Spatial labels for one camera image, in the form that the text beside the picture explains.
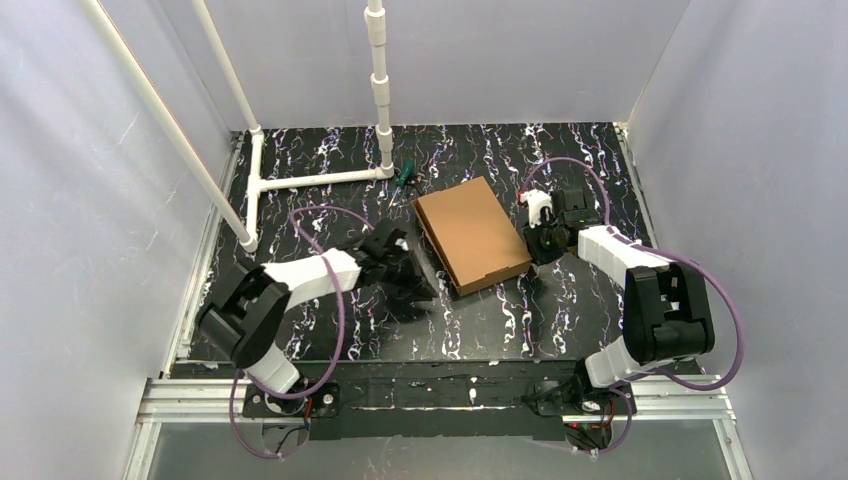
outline green screwdriver handle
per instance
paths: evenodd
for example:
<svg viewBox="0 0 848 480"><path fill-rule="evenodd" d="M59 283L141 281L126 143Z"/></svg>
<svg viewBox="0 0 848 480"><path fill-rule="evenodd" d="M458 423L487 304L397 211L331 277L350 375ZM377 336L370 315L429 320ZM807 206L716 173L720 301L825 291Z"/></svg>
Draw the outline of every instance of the green screwdriver handle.
<svg viewBox="0 0 848 480"><path fill-rule="evenodd" d="M406 185L406 182L409 181L409 177L412 175L412 172L415 170L415 161L407 160L403 163L403 168L400 169L400 173L398 173L397 182L398 186Z"/></svg>

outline screwdriver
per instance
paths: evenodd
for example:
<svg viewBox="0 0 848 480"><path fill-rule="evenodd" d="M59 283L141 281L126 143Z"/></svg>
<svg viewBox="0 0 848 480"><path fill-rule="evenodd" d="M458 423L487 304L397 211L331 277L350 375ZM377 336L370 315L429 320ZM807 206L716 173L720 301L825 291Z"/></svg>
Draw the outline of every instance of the screwdriver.
<svg viewBox="0 0 848 480"><path fill-rule="evenodd" d="M392 208L392 205L395 203L395 199L397 198L397 194L403 190L403 187L406 186L407 182L409 182L409 177L412 176L412 172L415 170L415 161L407 160L403 163L403 168L400 169L400 173L397 176L398 188L395 190L395 194L392 195L392 201L389 202L389 208Z"/></svg>

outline black tabletop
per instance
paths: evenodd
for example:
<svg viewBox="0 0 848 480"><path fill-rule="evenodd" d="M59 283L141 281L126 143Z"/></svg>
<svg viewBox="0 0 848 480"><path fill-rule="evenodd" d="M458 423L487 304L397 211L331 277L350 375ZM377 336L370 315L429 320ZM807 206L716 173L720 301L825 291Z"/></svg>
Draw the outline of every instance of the black tabletop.
<svg viewBox="0 0 848 480"><path fill-rule="evenodd" d="M282 129L268 132L263 178L285 178L374 167L380 153L373 128ZM394 128L394 162L413 159L422 173L424 193L482 176L514 223L525 221L517 192L527 172L542 158L584 160L603 179L612 202L612 223L626 235L649 243L614 127L609 123L454 125ZM246 213L245 192L250 142L236 167L230 200ZM275 158L268 158L273 151ZM543 189L590 181L579 167L551 164L537 175ZM248 255L226 226L221 228L205 287L244 256L284 262L311 255L306 242L287 225L297 207L331 204L354 210L372 223L390 218L410 232L411 248L439 292L432 302L399 304L379 287L345 295L347 360L496 360L577 359L594 353L620 335L621 290L603 273L572 256L483 291L458 298L432 247L423 237L408 188L389 208L396 185L389 181L272 191L260 199L259 249ZM602 205L596 204L601 212ZM332 247L362 231L355 218L323 212L303 218L301 226ZM277 343L294 359L326 359L335 347L336 312L332 296L290 310ZM190 359L226 360L198 332Z"/></svg>

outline brown cardboard box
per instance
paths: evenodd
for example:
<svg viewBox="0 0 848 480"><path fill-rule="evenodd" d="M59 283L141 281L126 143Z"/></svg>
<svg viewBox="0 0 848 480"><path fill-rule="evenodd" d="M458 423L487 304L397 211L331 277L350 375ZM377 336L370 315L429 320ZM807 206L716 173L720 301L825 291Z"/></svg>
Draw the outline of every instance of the brown cardboard box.
<svg viewBox="0 0 848 480"><path fill-rule="evenodd" d="M526 272L532 258L483 177L412 202L459 295Z"/></svg>

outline white side panel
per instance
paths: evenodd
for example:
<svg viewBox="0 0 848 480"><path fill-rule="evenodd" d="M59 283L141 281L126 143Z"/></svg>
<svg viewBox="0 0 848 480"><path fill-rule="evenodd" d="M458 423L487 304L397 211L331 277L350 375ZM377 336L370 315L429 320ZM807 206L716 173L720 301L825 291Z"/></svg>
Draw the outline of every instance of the white side panel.
<svg viewBox="0 0 848 480"><path fill-rule="evenodd" d="M230 130L162 6L156 0L100 1L206 168L218 180L229 158Z"/></svg>
<svg viewBox="0 0 848 480"><path fill-rule="evenodd" d="M191 2L159 2L227 125L242 130ZM391 120L626 121L688 2L387 1ZM366 4L207 0L263 127L374 124Z"/></svg>
<svg viewBox="0 0 848 480"><path fill-rule="evenodd" d="M660 245L733 295L758 479L845 478L848 2L693 0L630 121ZM713 298L710 373L733 360Z"/></svg>
<svg viewBox="0 0 848 480"><path fill-rule="evenodd" d="M75 2L0 2L0 72L3 477L120 478L209 200ZM229 136L171 98L220 177Z"/></svg>

